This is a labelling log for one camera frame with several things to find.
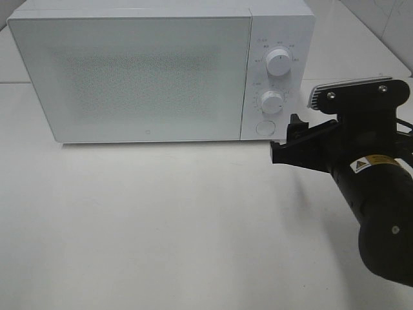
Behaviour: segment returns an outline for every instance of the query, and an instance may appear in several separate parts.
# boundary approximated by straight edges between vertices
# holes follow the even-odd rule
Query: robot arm
[[[413,179],[395,160],[413,165],[413,135],[398,132],[396,118],[409,96],[391,78],[318,86],[310,107],[337,120],[309,128],[293,114],[287,143],[271,151],[273,163],[330,173],[360,223],[364,264],[413,286]]]

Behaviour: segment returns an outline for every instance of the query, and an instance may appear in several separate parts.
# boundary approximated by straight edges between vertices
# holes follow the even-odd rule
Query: white knob
[[[287,49],[281,47],[269,52],[265,62],[268,73],[272,76],[283,76],[291,69],[291,55]]]
[[[281,111],[284,99],[279,92],[266,92],[261,96],[261,108],[264,113],[275,114]]]

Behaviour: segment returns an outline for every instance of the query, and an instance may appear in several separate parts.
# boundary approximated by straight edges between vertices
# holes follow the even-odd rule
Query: perforated mesh panel
[[[58,141],[239,139],[249,18],[13,21]]]

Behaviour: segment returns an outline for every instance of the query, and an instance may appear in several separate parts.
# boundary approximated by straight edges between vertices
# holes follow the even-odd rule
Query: screw
[[[329,93],[327,94],[327,99],[328,99],[328,100],[333,100],[335,97],[336,97],[336,94],[333,93],[333,92],[329,92]]]
[[[387,92],[388,88],[386,85],[380,85],[379,86],[379,92],[384,93]]]
[[[392,227],[392,233],[393,233],[393,234],[398,234],[399,231],[400,231],[400,228],[399,228],[397,225],[395,225],[395,226]]]

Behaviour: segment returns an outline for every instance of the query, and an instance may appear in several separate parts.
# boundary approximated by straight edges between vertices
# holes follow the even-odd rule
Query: white tiled wall
[[[413,70],[413,0],[341,0]]]
[[[413,69],[413,0],[396,0],[381,40]]]
[[[25,0],[0,0],[0,29],[6,26],[7,17]]]

